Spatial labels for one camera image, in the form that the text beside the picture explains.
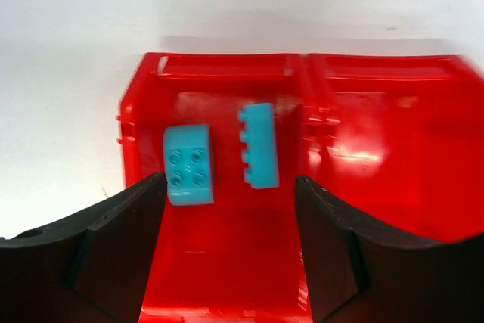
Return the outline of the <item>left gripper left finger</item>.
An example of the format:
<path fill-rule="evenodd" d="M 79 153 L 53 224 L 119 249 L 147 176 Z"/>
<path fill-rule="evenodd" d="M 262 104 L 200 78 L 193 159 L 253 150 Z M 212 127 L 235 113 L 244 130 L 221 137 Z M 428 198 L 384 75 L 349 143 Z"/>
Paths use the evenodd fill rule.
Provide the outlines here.
<path fill-rule="evenodd" d="M 166 177 L 1 241 L 3 322 L 137 322 L 163 211 Z"/>

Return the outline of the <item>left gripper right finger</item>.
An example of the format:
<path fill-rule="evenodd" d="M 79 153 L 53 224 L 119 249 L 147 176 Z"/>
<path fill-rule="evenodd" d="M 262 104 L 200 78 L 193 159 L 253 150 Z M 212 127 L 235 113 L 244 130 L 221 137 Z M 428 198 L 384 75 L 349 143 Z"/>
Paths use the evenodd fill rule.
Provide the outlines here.
<path fill-rule="evenodd" d="M 315 322 L 481 322 L 483 237 L 424 238 L 351 206 L 307 176 L 296 219 Z"/>

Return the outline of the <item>blue long lego brick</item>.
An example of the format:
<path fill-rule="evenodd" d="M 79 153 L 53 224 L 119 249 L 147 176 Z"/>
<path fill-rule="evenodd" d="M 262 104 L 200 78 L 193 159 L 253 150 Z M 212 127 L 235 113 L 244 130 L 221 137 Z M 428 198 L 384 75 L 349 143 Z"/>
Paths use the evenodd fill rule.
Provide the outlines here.
<path fill-rule="evenodd" d="M 254 189 L 279 187 L 275 115 L 272 103 L 245 105 L 237 115 L 243 124 L 240 141 L 244 181 Z"/>

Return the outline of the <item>red four-compartment bin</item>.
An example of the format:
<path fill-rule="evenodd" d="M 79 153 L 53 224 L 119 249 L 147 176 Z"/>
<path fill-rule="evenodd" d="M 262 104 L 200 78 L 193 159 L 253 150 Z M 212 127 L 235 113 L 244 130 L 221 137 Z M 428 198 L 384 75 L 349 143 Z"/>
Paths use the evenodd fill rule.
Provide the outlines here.
<path fill-rule="evenodd" d="M 279 187 L 244 181 L 238 112 L 272 103 Z M 483 237 L 483 77 L 455 55 L 162 54 L 119 110 L 125 180 L 161 172 L 171 126 L 209 126 L 214 203 L 166 207 L 142 322 L 315 322 L 299 229 L 304 175 L 444 243 Z"/>

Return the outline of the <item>blue oval printed lego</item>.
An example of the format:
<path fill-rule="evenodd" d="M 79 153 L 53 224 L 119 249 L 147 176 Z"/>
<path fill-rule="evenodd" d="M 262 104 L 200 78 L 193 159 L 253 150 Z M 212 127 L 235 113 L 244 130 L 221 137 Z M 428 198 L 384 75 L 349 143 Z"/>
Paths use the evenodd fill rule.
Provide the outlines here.
<path fill-rule="evenodd" d="M 209 126 L 171 126 L 163 135 L 168 199 L 173 206 L 214 203 Z"/>

